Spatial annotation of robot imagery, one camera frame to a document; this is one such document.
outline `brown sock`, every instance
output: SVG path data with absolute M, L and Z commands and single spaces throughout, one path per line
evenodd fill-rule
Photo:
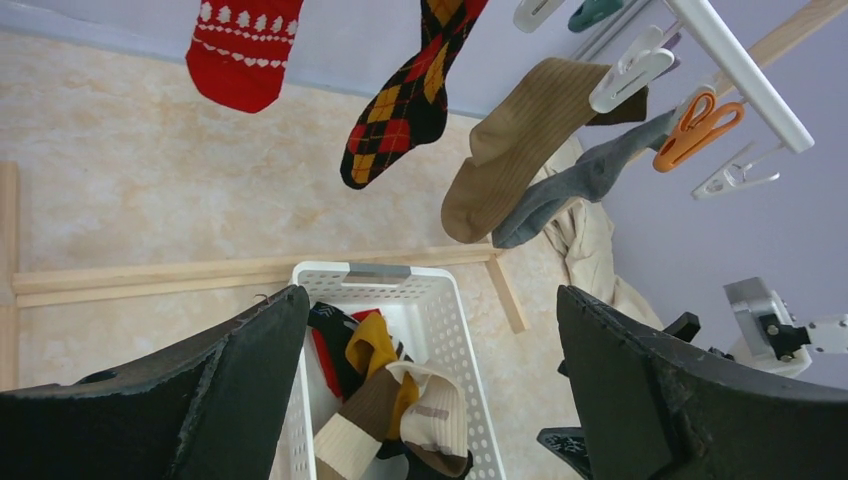
M 648 87 L 642 87 L 609 113 L 599 113 L 586 122 L 587 127 L 644 122 L 648 118 Z
M 608 65 L 545 59 L 474 127 L 471 157 L 442 203 L 448 235 L 474 243 L 503 221 L 551 155 L 597 116 L 589 94 L 607 70 Z

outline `red christmas sock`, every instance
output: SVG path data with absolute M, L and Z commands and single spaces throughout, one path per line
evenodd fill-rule
M 303 0 L 205 0 L 186 53 L 197 90 L 256 113 L 280 95 Z

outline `hanging rack arm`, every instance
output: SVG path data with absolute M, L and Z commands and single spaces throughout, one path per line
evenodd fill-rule
M 815 143 L 810 132 L 774 89 L 707 0 L 666 0 L 686 31 L 730 77 L 736 89 L 794 153 Z

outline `sock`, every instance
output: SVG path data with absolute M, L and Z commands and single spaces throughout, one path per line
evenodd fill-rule
M 365 188 L 406 152 L 442 136 L 448 115 L 445 77 L 487 1 L 421 0 L 421 51 L 357 119 L 341 164 L 348 187 Z
M 351 314 L 351 317 L 353 317 L 357 322 L 362 322 L 371 313 L 382 315 L 379 308 L 372 308 L 371 310 L 363 310 L 361 312 L 353 313 Z M 399 359 L 412 361 L 412 359 L 409 358 L 409 355 L 406 354 L 403 348 L 403 343 L 401 343 L 400 340 L 395 340 L 395 337 L 392 337 L 392 345 L 395 347 L 395 353 Z M 398 455 L 403 455 L 407 451 L 409 451 L 409 449 L 406 448 L 400 439 L 386 439 L 383 441 L 380 451 L 377 452 L 377 458 L 380 460 L 387 460 L 389 458 L 397 457 Z
M 365 377 L 345 358 L 345 348 L 358 323 L 338 308 L 316 302 L 309 311 L 307 325 L 314 329 L 313 338 L 316 332 L 321 337 L 315 342 L 315 349 L 327 386 L 336 396 L 349 399 L 365 382 Z
M 572 197 L 600 201 L 636 152 L 671 126 L 674 111 L 634 127 L 623 135 L 583 152 L 573 166 L 532 185 L 492 232 L 497 248 L 514 248 L 538 235 Z
M 474 243 L 512 211 L 539 169 L 597 113 L 589 94 L 608 65 L 548 58 L 471 131 L 465 160 L 442 202 L 442 226 Z
M 362 388 L 315 435 L 315 467 L 319 480 L 358 480 L 392 421 L 400 383 L 385 368 Z
M 418 455 L 412 453 L 412 451 L 407 450 L 406 453 L 406 461 L 409 462 L 409 473 L 406 474 L 406 480 L 450 480 L 450 479 L 462 479 L 468 476 L 468 473 L 471 472 L 471 469 L 474 468 L 474 454 L 471 453 L 471 450 L 468 451 L 468 463 L 465 465 L 465 470 L 461 474 L 455 477 L 451 477 L 449 475 L 445 475 L 438 470 L 434 470 L 430 465 L 421 460 Z
M 280 95 L 303 0 L 204 0 L 186 53 L 197 90 L 256 113 Z
M 648 118 L 648 87 L 640 88 L 611 112 L 599 113 L 586 122 L 587 127 L 644 122 Z
M 379 313 L 372 312 L 354 332 L 345 349 L 345 357 L 357 372 L 371 378 L 377 371 L 398 360 L 398 350 L 403 348 L 392 343 L 386 320 Z M 386 433 L 388 440 L 400 438 L 401 416 L 418 400 L 418 386 L 412 377 L 407 375 L 398 381 L 401 387 L 392 407 L 392 419 Z
M 404 412 L 400 436 L 430 468 L 457 477 L 468 465 L 468 422 L 465 394 L 453 376 L 434 365 L 399 361 L 386 365 L 395 378 L 412 376 L 424 392 Z

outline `white plastic basket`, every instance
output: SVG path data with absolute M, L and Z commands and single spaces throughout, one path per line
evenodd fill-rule
M 474 349 L 468 334 L 459 289 L 442 269 L 303 262 L 292 283 L 347 313 L 379 308 L 389 331 L 403 342 L 418 363 L 432 360 L 450 370 L 465 390 L 468 446 L 474 455 L 470 480 L 504 479 L 489 408 Z M 338 411 L 341 403 L 326 386 L 311 335 L 304 342 L 292 389 L 274 471 L 281 478 L 316 480 L 313 434 Z M 363 480 L 406 478 L 406 461 L 375 460 Z

